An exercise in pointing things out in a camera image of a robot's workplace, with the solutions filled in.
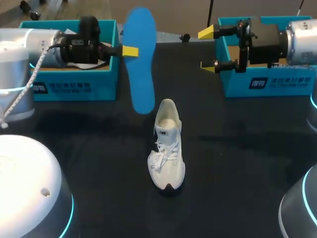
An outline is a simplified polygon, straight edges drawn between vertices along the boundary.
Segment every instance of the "blue cardboard box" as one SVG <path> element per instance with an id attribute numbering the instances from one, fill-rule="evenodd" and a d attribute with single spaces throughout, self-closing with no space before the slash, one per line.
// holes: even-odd
<path id="1" fill-rule="evenodd" d="M 79 20 L 23 21 L 19 28 L 69 29 L 78 32 Z M 115 20 L 100 20 L 100 41 L 118 45 Z M 112 101 L 116 98 L 119 58 L 111 57 L 107 70 L 40 71 L 35 82 L 46 93 L 34 94 L 35 101 Z"/>
<path id="2" fill-rule="evenodd" d="M 249 17 L 222 17 L 219 25 L 236 24 Z M 278 24 L 285 30 L 290 21 L 311 19 L 310 16 L 263 16 L 264 24 Z M 230 56 L 233 46 L 239 45 L 236 36 L 221 37 L 216 40 L 216 58 L 219 61 L 235 60 Z M 267 68 L 265 66 L 248 67 L 246 73 L 234 70 L 223 71 L 220 79 L 226 97 L 296 96 L 310 95 L 313 91 L 316 72 L 299 68 Z"/>

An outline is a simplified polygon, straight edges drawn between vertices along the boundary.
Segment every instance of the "logo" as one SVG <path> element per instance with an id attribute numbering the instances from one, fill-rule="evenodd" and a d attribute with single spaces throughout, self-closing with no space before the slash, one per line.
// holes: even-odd
<path id="1" fill-rule="evenodd" d="M 45 83 L 41 83 L 41 82 L 36 82 L 33 83 L 33 92 L 35 94 L 46 94 L 48 93 Z"/>
<path id="2" fill-rule="evenodd" d="M 249 89 L 264 89 L 267 79 L 267 77 L 252 78 Z"/>
<path id="3" fill-rule="evenodd" d="M 311 77 L 272 78 L 269 88 L 305 88 L 313 82 Z"/>
<path id="4" fill-rule="evenodd" d="M 91 93 L 90 83 L 49 83 L 50 93 Z"/>

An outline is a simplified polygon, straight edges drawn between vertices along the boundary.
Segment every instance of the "black cable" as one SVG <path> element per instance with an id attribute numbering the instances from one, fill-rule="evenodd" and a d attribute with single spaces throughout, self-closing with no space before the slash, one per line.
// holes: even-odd
<path id="1" fill-rule="evenodd" d="M 304 0 L 302 0 L 301 5 L 299 6 L 299 9 L 298 9 L 297 15 L 299 15 L 299 13 L 301 12 L 301 8 L 302 8 L 302 6 L 303 6 L 303 3 L 304 3 Z"/>
<path id="2" fill-rule="evenodd" d="M 66 45 L 65 44 L 62 44 L 62 43 L 60 43 L 60 44 L 55 44 L 55 45 L 51 45 L 50 47 L 49 47 L 49 50 L 50 49 L 53 49 L 53 48 L 62 48 L 62 47 L 65 47 Z"/>
<path id="3" fill-rule="evenodd" d="M 213 0 L 210 0 L 210 6 L 209 6 L 209 13 L 208 13 L 208 22 L 207 22 L 207 27 L 209 27 L 209 26 L 210 26 L 210 20 L 211 20 L 212 7 L 213 7 Z"/>

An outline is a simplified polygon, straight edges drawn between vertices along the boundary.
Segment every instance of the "blue insole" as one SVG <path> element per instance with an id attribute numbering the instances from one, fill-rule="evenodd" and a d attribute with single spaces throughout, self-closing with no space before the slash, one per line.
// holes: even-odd
<path id="1" fill-rule="evenodd" d="M 123 25 L 122 44 L 137 47 L 139 57 L 124 57 L 134 110 L 150 113 L 155 106 L 152 59 L 157 42 L 154 19 L 147 8 L 133 9 Z"/>

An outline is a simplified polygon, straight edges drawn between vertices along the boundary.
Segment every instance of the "cable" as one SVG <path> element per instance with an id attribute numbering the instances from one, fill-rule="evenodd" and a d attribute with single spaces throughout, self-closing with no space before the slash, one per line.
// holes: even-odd
<path id="1" fill-rule="evenodd" d="M 27 82 L 27 84 L 25 85 L 24 89 L 22 90 L 22 92 L 17 96 L 17 98 L 13 101 L 13 103 L 11 104 L 11 106 L 6 110 L 6 112 L 3 114 L 3 110 L 2 108 L 0 108 L 0 123 L 1 123 L 1 127 L 2 128 L 7 128 L 8 124 L 5 122 L 5 118 L 12 112 L 12 110 L 14 109 L 14 107 L 18 104 L 18 102 L 20 102 L 20 100 L 22 99 L 22 97 L 27 93 L 27 91 L 32 87 L 32 84 L 38 74 L 38 72 L 40 71 L 40 68 L 42 66 L 43 60 L 46 57 L 47 53 L 49 52 L 50 49 L 55 48 L 55 47 L 60 47 L 61 45 L 53 45 L 50 47 L 46 47 L 44 49 L 44 51 L 42 52 L 36 66 L 35 69 L 29 79 L 29 81 Z"/>
<path id="2" fill-rule="evenodd" d="M 209 26 L 210 26 L 210 20 L 211 20 L 212 8 L 213 8 L 213 0 L 210 0 L 209 13 L 208 13 L 208 21 L 207 21 L 207 27 L 209 27 Z"/>
<path id="3" fill-rule="evenodd" d="M 297 15 L 299 15 L 299 13 L 301 12 L 301 8 L 302 8 L 302 6 L 303 6 L 303 3 L 304 3 L 304 0 L 302 0 L 301 5 L 299 6 L 299 9 L 298 9 Z"/>

